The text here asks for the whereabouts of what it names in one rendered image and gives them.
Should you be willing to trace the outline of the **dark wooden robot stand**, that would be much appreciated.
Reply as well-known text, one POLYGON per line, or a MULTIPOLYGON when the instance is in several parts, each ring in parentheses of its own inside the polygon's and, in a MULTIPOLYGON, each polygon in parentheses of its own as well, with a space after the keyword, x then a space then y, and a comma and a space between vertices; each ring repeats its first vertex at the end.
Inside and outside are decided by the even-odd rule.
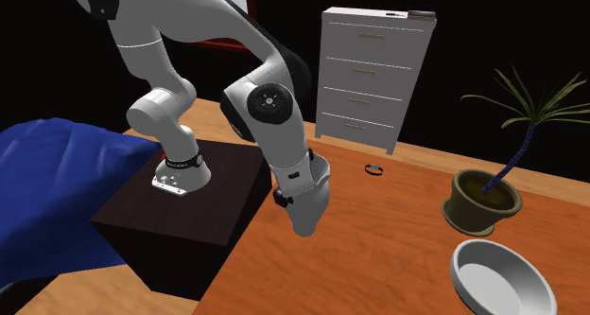
POLYGON ((198 301, 272 189, 256 146, 200 140, 212 172, 184 196, 151 180, 163 153, 150 159, 92 216, 91 222, 152 291, 198 301))

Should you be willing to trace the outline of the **white chest of drawers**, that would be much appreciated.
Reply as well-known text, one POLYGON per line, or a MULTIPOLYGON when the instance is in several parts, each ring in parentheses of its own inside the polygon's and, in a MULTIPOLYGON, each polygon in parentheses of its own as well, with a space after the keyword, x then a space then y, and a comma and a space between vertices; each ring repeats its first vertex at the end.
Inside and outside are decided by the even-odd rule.
POLYGON ((315 136, 391 155, 436 23, 433 11, 325 10, 315 136))

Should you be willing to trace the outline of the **potted palm plant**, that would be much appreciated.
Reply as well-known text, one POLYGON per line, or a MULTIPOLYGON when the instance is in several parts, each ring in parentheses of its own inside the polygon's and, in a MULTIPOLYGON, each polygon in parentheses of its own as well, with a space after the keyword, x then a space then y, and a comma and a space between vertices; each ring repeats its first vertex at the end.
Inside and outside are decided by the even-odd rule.
POLYGON ((534 103, 517 72, 513 73, 514 79, 509 79, 500 70, 495 72, 499 75, 498 84, 508 91, 521 107, 517 109, 487 96, 477 95, 476 98, 517 113, 516 117, 502 123, 503 129, 518 122, 525 122, 528 127, 518 151, 496 174, 479 169, 463 169, 454 175, 450 197, 442 204, 441 211, 450 226, 468 236, 488 236, 495 230, 497 222, 515 216, 522 209, 522 196, 505 177, 528 150, 534 131, 539 125, 547 122, 590 125, 590 120, 579 118, 581 114, 590 114, 590 102, 566 107, 560 105, 565 97, 586 83, 579 75, 575 75, 559 90, 552 92, 548 98, 534 103))

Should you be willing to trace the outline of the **blue bed cover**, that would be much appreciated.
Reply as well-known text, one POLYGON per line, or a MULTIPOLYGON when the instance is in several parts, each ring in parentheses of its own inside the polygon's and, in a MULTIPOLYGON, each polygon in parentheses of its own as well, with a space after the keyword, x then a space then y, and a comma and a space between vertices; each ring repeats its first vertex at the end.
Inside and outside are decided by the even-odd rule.
POLYGON ((61 118, 0 132, 0 286, 123 264, 90 222, 159 149, 61 118))

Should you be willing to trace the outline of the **white bowl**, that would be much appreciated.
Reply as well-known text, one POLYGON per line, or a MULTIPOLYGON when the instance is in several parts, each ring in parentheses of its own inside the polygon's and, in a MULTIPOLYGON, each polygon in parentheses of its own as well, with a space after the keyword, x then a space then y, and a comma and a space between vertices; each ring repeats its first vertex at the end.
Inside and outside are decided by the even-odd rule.
POLYGON ((502 244, 463 241, 451 256, 450 276, 456 293, 475 315, 558 315, 545 277, 502 244))

